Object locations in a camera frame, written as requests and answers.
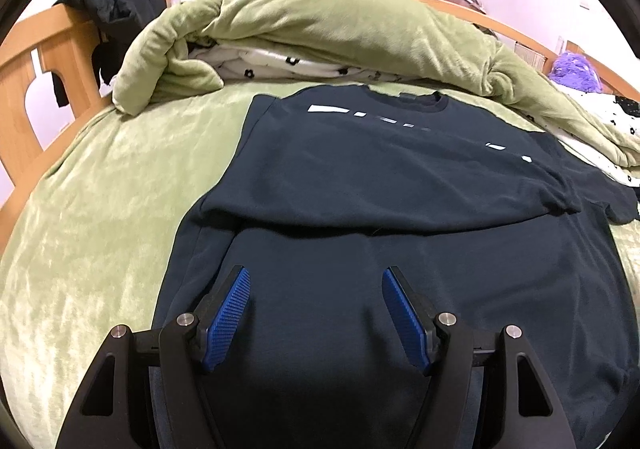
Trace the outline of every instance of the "white print on shirt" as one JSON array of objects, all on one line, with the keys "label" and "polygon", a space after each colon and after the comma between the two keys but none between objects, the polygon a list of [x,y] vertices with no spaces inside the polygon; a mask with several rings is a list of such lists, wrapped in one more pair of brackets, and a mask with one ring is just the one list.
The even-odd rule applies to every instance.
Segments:
[{"label": "white print on shirt", "polygon": [[[323,113],[339,113],[339,114],[348,114],[351,110],[348,110],[347,108],[340,108],[338,106],[322,106],[322,105],[315,105],[312,104],[311,106],[309,106],[309,109],[307,110],[307,112],[309,113],[315,113],[315,112],[323,112]],[[354,112],[353,116],[354,117],[364,117],[365,115],[367,115],[365,112]],[[378,118],[383,121],[383,122],[389,122],[390,124],[398,124],[398,121],[395,121],[394,119],[389,119],[386,117],[380,117],[378,116]],[[402,127],[404,128],[414,128],[414,124],[409,124],[408,122],[405,122]],[[430,132],[431,130],[429,128],[420,128],[421,130],[424,130],[425,132]],[[493,148],[494,150],[498,150],[499,152],[501,152],[501,150],[506,150],[507,148],[505,148],[504,146],[498,146],[498,144],[492,144],[491,142],[487,142],[485,144],[485,146],[488,146],[489,148]],[[521,159],[523,159],[525,162],[532,162],[532,159],[530,156],[527,155],[522,155]]]},{"label": "white print on shirt", "polygon": [[321,106],[312,104],[309,106],[308,112],[337,112],[339,114],[348,114],[351,110],[347,108],[338,108],[338,106]]}]

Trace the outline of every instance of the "metal screw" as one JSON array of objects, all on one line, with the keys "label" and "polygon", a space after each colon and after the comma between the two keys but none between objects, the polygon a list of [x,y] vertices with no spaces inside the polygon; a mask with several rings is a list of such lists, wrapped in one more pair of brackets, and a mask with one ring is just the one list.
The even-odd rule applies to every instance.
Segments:
[{"label": "metal screw", "polygon": [[507,335],[509,337],[513,337],[514,339],[522,336],[522,330],[520,330],[520,328],[518,328],[515,324],[510,324],[509,326],[507,326],[507,328],[505,328],[505,331],[507,332]]},{"label": "metal screw", "polygon": [[438,321],[444,324],[444,326],[453,326],[457,320],[456,316],[449,312],[442,312],[438,315]]},{"label": "metal screw", "polygon": [[120,339],[126,333],[127,327],[124,326],[124,324],[119,324],[111,329],[111,337],[115,337],[116,339]]},{"label": "metal screw", "polygon": [[191,323],[193,323],[194,319],[195,318],[193,317],[193,314],[187,312],[186,314],[178,315],[176,321],[180,326],[189,326]]}]

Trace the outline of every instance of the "folded comforter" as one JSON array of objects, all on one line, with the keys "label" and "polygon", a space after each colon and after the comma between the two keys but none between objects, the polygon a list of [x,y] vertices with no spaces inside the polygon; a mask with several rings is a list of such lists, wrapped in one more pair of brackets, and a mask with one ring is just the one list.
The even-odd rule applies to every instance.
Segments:
[{"label": "folded comforter", "polygon": [[504,44],[415,0],[187,0],[167,9],[129,49],[114,103],[137,115],[149,102],[219,90],[223,81],[187,42],[233,42],[321,62],[430,79],[540,116],[628,168],[640,139],[559,92]]}]

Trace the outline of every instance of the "purple plush toy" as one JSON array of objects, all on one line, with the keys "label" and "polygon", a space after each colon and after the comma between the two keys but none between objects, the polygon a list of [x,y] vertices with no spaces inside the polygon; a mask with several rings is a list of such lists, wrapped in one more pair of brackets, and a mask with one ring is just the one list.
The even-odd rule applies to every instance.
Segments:
[{"label": "purple plush toy", "polygon": [[554,61],[549,79],[582,92],[602,93],[598,74],[581,54],[564,52]]}]

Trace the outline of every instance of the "black jacket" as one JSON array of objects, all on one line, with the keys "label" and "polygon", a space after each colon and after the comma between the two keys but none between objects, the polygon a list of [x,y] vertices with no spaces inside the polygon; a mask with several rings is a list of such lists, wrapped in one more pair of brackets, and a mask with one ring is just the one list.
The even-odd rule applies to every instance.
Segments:
[{"label": "black jacket", "polygon": [[[135,37],[166,8],[165,0],[58,0],[57,4],[83,10],[108,36],[109,41],[100,40],[92,55],[98,86],[100,75],[110,83]],[[55,74],[53,86],[58,106],[68,105],[62,80]]]}]

